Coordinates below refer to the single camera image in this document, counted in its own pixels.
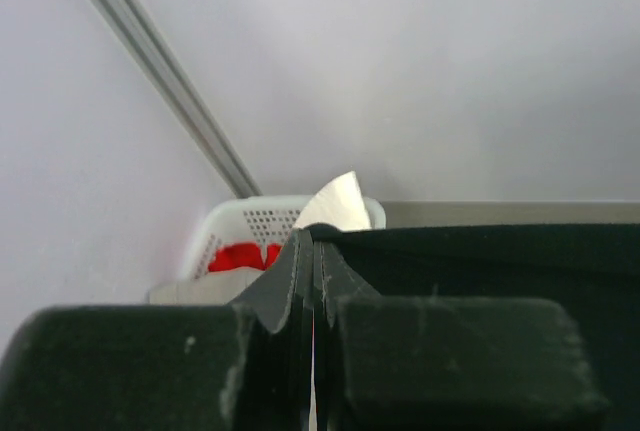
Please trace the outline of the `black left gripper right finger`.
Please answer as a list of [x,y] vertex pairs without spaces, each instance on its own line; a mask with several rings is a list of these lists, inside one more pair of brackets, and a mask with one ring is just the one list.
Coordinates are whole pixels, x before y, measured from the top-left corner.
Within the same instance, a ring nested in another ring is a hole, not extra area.
[[321,430],[599,430],[609,408],[576,322],[545,299],[382,296],[314,247]]

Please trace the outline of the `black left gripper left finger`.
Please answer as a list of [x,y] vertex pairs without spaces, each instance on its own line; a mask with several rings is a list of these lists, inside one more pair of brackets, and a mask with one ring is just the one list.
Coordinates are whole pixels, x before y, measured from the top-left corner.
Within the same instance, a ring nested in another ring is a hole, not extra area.
[[66,306],[19,327],[1,361],[5,430],[304,430],[313,241],[225,305]]

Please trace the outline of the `black t shirt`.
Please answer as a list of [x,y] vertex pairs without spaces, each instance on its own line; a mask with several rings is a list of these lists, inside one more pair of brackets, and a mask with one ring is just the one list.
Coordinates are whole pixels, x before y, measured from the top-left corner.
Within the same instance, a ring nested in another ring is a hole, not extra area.
[[387,296],[536,297],[558,302],[585,338],[613,409],[607,430],[639,427],[639,227],[536,224],[340,232],[314,225]]

